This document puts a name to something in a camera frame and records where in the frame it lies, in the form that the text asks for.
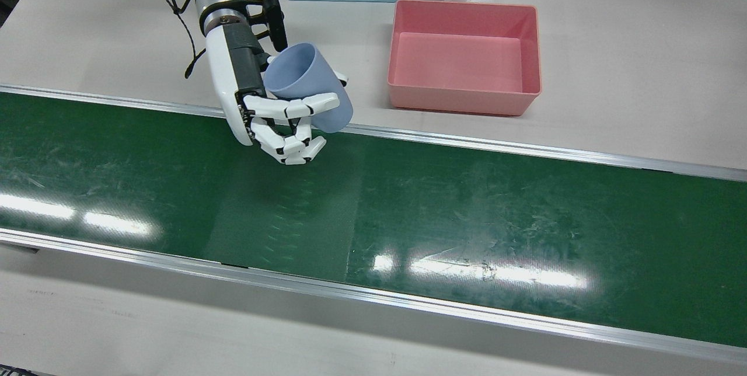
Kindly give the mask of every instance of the white table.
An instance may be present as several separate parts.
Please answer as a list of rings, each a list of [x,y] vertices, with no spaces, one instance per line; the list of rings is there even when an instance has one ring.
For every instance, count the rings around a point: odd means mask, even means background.
[[[350,76],[354,123],[747,169],[747,0],[497,2],[539,10],[544,91],[517,118],[390,106],[393,4],[282,6],[290,41]],[[205,60],[182,78],[189,41],[161,0],[21,0],[0,53],[0,83],[217,106]]]

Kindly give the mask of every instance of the robot finger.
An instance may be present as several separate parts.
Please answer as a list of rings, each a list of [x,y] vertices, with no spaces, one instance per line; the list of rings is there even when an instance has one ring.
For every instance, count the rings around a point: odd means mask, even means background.
[[[319,154],[321,149],[324,148],[324,145],[326,144],[326,140],[324,137],[316,137],[315,139],[312,139],[312,141],[309,143],[309,146],[306,147],[302,152],[298,154],[293,154],[288,156],[288,158],[283,161],[285,164],[306,164],[310,161],[314,160],[314,158]]]

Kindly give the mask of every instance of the pink bin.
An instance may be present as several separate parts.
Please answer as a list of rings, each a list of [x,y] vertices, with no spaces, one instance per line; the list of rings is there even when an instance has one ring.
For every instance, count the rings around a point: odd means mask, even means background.
[[[533,6],[400,0],[392,105],[519,116],[542,91]]]

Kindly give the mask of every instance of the conveyor belt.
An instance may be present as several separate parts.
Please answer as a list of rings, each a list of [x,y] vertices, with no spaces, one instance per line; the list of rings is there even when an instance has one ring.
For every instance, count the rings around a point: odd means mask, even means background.
[[[747,347],[747,183],[0,95],[0,228]]]

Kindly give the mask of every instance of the robotic hand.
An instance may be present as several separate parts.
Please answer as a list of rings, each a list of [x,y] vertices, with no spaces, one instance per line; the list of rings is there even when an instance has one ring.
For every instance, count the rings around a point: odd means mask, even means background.
[[[290,101],[269,99],[260,72],[274,58],[262,50],[251,28],[240,22],[210,30],[206,51],[215,91],[236,139],[243,145],[256,140],[280,163],[314,160],[326,140],[312,139],[310,117],[338,107],[337,94],[328,92]],[[336,75],[347,83],[344,75]],[[276,125],[289,126],[291,134],[278,133]]]
[[[312,139],[310,117],[335,107],[340,102],[334,92],[314,94],[302,99],[270,99],[261,73],[270,57],[259,39],[269,37],[275,49],[288,46],[283,14],[278,0],[195,0],[200,27],[206,37],[211,75],[221,107],[236,139],[243,145],[257,141],[264,152],[284,164],[305,164],[326,144],[323,137]],[[248,6],[261,6],[251,15]],[[254,35],[253,25],[267,30]],[[343,85],[347,78],[336,72]],[[283,135],[275,126],[289,126]]]

